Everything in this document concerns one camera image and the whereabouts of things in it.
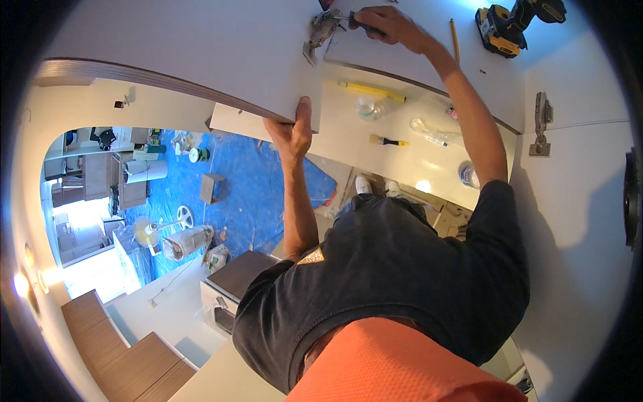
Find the black t-shirt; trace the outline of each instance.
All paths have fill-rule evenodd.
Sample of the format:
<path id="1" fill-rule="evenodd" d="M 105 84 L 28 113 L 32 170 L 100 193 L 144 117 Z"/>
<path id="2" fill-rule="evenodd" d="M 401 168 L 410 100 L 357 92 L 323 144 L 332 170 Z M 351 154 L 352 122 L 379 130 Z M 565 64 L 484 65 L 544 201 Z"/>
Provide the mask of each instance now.
<path id="1" fill-rule="evenodd" d="M 361 318 L 413 320 L 476 365 L 522 319 L 529 276 L 511 186 L 492 181 L 480 191 L 464 242 L 439 238 L 400 202 L 364 200 L 307 253 L 318 262 L 279 262 L 248 287 L 233 342 L 278 390 L 287 394 L 295 386 L 317 339 Z"/>

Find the screwdriver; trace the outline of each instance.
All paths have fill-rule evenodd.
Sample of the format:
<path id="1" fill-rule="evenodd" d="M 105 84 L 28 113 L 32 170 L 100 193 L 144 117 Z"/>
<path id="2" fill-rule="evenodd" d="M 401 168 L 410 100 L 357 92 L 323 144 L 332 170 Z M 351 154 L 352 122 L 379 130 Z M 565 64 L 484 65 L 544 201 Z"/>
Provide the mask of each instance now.
<path id="1" fill-rule="evenodd" d="M 364 28 L 365 31 L 367 32 L 374 32 L 377 34 L 382 35 L 382 37 L 386 37 L 386 32 L 383 30 L 379 30 L 377 28 L 372 27 L 371 25 L 366 25 L 366 24 L 360 24 L 356 19 L 355 19 L 355 11 L 351 11 L 348 17 L 334 17 L 336 19 L 345 19 L 349 22 L 349 28 L 358 28 L 362 27 Z"/>

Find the standing fan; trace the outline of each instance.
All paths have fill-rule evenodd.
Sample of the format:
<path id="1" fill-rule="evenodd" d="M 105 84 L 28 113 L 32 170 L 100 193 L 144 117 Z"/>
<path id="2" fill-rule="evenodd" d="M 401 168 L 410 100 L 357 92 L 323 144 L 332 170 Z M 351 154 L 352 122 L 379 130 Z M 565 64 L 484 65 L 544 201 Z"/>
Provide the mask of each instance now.
<path id="1" fill-rule="evenodd" d="M 143 247 L 152 248 L 159 243 L 161 229 L 173 224 L 178 224 L 181 229 L 194 227 L 194 215 L 187 205 L 179 207 L 176 219 L 176 222 L 159 225 L 147 216 L 139 216 L 134 222 L 134 236 Z"/>

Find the jeans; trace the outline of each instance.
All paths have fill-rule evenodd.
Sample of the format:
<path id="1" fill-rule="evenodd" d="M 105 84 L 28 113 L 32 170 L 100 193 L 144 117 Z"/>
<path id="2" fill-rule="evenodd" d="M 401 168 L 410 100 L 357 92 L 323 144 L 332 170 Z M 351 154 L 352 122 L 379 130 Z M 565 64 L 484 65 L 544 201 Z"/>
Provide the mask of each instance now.
<path id="1" fill-rule="evenodd" d="M 339 210 L 337 215 L 335 215 L 335 221 L 337 221 L 339 218 L 343 217 L 346 215 L 349 211 L 353 211 L 356 209 L 359 209 L 361 204 L 365 203 L 368 201 L 371 197 L 373 197 L 373 194 L 370 193 L 364 193 L 364 194 L 358 194 L 354 196 L 353 198 L 349 199 L 346 201 L 343 207 Z M 418 203 L 416 200 L 411 199 L 409 197 L 403 196 L 402 194 L 395 196 L 393 198 L 400 199 L 406 203 L 409 204 L 409 206 L 421 217 L 424 218 L 426 221 L 426 211 L 424 211 L 424 207 L 422 204 Z"/>

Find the screwdriver handle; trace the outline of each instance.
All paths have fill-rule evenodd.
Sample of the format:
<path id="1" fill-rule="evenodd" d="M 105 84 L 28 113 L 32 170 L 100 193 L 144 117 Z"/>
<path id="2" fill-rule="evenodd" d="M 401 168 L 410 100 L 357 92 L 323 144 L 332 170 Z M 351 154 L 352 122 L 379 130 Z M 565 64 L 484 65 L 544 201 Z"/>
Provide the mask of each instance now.
<path id="1" fill-rule="evenodd" d="M 366 32 L 374 32 L 382 35 L 382 37 L 386 37 L 386 32 L 383 30 L 374 28 L 371 25 L 366 25 L 366 24 L 360 24 L 356 19 L 355 19 L 355 11 L 351 11 L 349 14 L 349 28 L 359 28 L 362 27 Z"/>

